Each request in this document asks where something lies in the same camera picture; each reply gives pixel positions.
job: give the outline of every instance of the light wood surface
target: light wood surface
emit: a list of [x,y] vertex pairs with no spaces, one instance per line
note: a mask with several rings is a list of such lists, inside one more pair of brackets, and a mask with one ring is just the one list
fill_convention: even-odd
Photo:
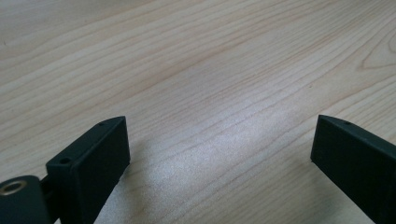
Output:
[[373,223],[309,154],[318,114],[395,144],[395,109],[394,0],[0,1],[0,181],[124,115],[96,223]]

